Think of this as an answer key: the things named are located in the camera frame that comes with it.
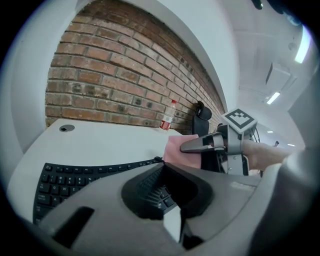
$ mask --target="ceiling light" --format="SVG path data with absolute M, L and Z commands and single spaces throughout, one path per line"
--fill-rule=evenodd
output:
M 275 92 L 274 95 L 267 101 L 267 104 L 271 104 L 272 102 L 274 102 L 276 100 L 276 98 L 278 98 L 280 95 L 279 92 Z
M 307 55 L 309 46 L 311 42 L 311 35 L 305 26 L 302 26 L 302 38 L 300 42 L 300 46 L 298 52 L 295 56 L 295 61 L 298 63 L 302 63 Z

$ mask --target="black keyboard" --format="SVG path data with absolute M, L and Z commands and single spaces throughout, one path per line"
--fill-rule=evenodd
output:
M 69 166 L 45 163 L 35 193 L 33 223 L 38 224 L 51 209 L 97 179 L 161 161 L 159 157 L 156 157 L 147 161 L 108 166 Z M 158 208 L 165 214 L 176 205 L 168 189 L 163 187 Z

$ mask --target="white ceiling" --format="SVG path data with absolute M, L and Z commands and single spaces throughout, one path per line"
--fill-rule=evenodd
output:
M 291 74 L 287 84 L 277 85 L 279 98 L 271 108 L 289 110 L 308 85 L 318 64 L 314 43 L 302 64 L 295 62 L 302 26 L 292 25 L 285 14 L 276 13 L 267 0 L 257 10 L 251 0 L 220 0 L 233 27 L 238 47 L 240 79 L 238 101 L 266 104 L 266 98 L 275 91 L 266 86 L 272 62 L 281 64 Z

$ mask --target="black cable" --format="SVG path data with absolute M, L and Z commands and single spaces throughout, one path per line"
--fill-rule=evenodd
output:
M 261 141 L 260 141 L 260 136 L 259 136 L 259 132 L 258 132 L 257 127 L 255 127 L 255 130 L 256 130 L 256 134 L 258 134 L 259 143 L 261 143 Z

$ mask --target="chair backrest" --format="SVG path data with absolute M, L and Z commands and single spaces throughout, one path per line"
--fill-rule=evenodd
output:
M 198 107 L 192 118 L 192 134 L 198 134 L 199 137 L 209 133 L 209 119 L 211 118 L 211 110 L 198 101 Z
M 199 137 L 209 133 L 209 121 L 203 120 L 194 115 L 192 118 L 192 134 L 198 134 Z

